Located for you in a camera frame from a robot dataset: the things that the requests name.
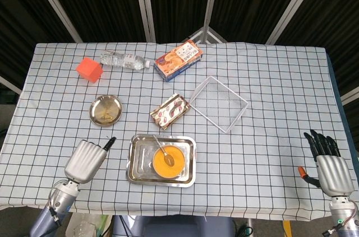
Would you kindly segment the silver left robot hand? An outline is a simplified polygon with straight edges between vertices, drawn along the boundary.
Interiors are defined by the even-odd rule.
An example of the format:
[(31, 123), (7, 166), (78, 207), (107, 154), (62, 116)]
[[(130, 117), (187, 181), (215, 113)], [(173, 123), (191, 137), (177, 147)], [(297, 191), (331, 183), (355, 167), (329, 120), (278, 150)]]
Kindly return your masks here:
[(116, 139), (112, 137), (104, 147), (81, 140), (65, 166), (65, 176), (79, 184), (91, 181)]

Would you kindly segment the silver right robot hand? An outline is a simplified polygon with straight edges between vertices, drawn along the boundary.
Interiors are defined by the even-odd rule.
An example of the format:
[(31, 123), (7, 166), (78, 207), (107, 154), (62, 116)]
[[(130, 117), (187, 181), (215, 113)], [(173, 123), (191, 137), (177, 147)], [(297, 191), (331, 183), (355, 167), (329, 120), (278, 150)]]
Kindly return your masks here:
[(305, 169), (298, 167), (301, 178), (320, 188), (329, 197), (350, 196), (355, 188), (344, 158), (341, 157), (335, 140), (311, 130), (304, 133), (316, 164), (317, 178), (308, 175)]

